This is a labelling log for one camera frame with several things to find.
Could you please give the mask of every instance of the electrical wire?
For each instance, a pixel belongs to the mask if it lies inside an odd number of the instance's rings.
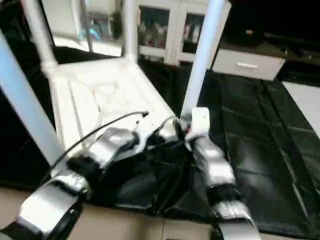
[[[175,115],[169,116],[167,117],[165,120],[163,120],[163,122],[161,123],[161,125],[157,128],[157,130],[155,131],[155,135],[158,136],[161,129],[164,128],[164,126],[166,125],[166,123],[170,120],[170,119],[178,119]]]
[[[91,131],[90,133],[88,133],[87,135],[85,135],[84,137],[82,137],[80,140],[78,140],[76,143],[74,143],[71,147],[69,147],[63,154],[61,154],[60,157],[58,157],[56,159],[56,161],[54,162],[54,164],[50,167],[50,169],[45,173],[45,175],[43,176],[43,178],[41,179],[40,181],[40,184],[39,186],[43,185],[44,182],[48,179],[48,177],[50,176],[51,174],[51,171],[65,158],[65,156],[71,151],[73,150],[78,144],[82,143],[84,140],[86,140],[87,138],[89,138],[91,135],[95,134],[96,132],[98,132],[99,130],[121,120],[121,119],[124,119],[126,117],[129,117],[131,115],[136,115],[136,114],[141,114],[143,117],[147,116],[149,114],[148,111],[134,111],[134,112],[130,112],[130,113],[127,113],[121,117],[118,117],[116,118],[115,120],[112,120],[98,128],[96,128],[95,130]]]

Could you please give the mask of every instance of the cabinet drawer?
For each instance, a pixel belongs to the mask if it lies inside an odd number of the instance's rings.
[[[212,70],[216,73],[273,80],[285,60],[279,57],[220,49]]]

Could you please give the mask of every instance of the drawer handle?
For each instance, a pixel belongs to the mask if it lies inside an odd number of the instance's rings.
[[[238,67],[247,68],[247,69],[257,69],[258,68],[257,65],[241,63],[241,62],[237,62],[236,65]]]

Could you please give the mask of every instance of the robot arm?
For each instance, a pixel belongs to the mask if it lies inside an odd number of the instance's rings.
[[[211,238],[259,240],[249,210],[236,188],[236,179],[223,152],[209,139],[209,110],[198,107],[182,118],[187,148],[207,187],[212,214],[218,219]],[[81,215],[107,167],[117,159],[141,152],[159,125],[148,117],[134,132],[110,127],[89,148],[86,157],[72,158],[22,204],[15,222],[0,231],[0,240],[64,240]]]

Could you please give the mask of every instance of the black cloth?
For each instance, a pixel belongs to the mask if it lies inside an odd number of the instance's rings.
[[[50,92],[30,45],[11,47],[49,118]],[[53,52],[60,63],[106,56],[66,47]],[[141,61],[140,67],[171,109],[180,114],[189,68]],[[266,82],[208,71],[199,106],[210,110],[210,138],[231,163],[240,192],[259,230],[320,239],[320,141],[281,82]],[[33,190],[48,165],[32,140],[17,152],[28,133],[2,97],[7,134],[0,160],[0,185]],[[90,200],[99,206],[150,216],[212,223],[203,179],[183,144],[161,146],[108,169]]]

